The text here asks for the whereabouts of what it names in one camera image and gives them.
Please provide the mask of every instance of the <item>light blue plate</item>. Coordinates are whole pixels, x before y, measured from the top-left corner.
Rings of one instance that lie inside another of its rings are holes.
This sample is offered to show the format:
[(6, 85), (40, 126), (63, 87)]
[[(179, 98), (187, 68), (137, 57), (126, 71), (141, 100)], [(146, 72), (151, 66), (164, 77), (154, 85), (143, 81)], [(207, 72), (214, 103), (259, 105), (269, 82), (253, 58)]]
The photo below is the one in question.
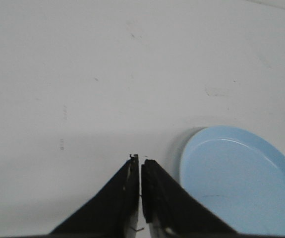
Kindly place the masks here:
[(213, 126), (187, 143), (180, 183), (240, 233), (285, 236), (285, 156), (246, 130)]

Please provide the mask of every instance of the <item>white surface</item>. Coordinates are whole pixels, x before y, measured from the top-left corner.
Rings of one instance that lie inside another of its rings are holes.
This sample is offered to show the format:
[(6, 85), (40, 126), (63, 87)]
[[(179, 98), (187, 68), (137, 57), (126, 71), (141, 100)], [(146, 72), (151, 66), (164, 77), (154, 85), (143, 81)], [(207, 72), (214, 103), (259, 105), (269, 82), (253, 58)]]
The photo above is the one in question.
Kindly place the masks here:
[(0, 236), (48, 233), (129, 153), (174, 174), (179, 142), (216, 124), (285, 154), (285, 10), (0, 1)]

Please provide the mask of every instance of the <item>smudge mark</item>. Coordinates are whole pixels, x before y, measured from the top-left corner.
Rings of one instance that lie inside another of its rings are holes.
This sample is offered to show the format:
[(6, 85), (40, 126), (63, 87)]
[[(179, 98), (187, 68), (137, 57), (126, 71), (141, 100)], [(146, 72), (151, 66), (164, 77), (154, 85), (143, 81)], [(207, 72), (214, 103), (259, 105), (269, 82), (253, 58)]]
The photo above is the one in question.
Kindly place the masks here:
[(64, 150), (64, 140), (63, 139), (59, 140), (59, 149)]
[(142, 44), (144, 47), (150, 50), (148, 37), (145, 35), (144, 29), (138, 24), (137, 20), (128, 20), (126, 22), (127, 35), (138, 43)]
[(272, 66), (270, 65), (270, 63), (268, 62), (268, 60), (266, 59), (266, 57), (264, 57), (263, 54), (261, 54), (260, 52), (257, 53), (257, 57), (258, 59), (261, 61), (261, 63), (263, 64), (264, 67), (266, 68), (272, 68)]
[(63, 106), (63, 119), (67, 120), (67, 106), (66, 105)]
[(207, 96), (210, 97), (228, 97), (229, 89), (227, 88), (205, 88)]

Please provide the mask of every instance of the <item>blue dish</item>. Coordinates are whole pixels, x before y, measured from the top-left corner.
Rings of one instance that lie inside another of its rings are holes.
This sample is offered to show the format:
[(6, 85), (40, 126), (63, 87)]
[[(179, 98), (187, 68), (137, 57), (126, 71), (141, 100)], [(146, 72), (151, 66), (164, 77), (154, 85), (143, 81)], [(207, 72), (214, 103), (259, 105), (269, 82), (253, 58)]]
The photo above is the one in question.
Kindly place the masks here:
[(180, 183), (244, 234), (285, 236), (285, 156), (249, 131), (213, 126), (184, 148)]

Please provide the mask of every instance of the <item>plastic plate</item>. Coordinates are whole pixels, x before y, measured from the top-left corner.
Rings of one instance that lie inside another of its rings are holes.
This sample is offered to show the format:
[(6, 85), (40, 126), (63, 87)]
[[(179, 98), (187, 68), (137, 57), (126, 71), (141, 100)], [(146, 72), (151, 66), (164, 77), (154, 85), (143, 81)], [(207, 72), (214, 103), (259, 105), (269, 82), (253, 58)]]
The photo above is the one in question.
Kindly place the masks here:
[(213, 126), (184, 148), (180, 183), (244, 234), (285, 236), (285, 156), (246, 130)]

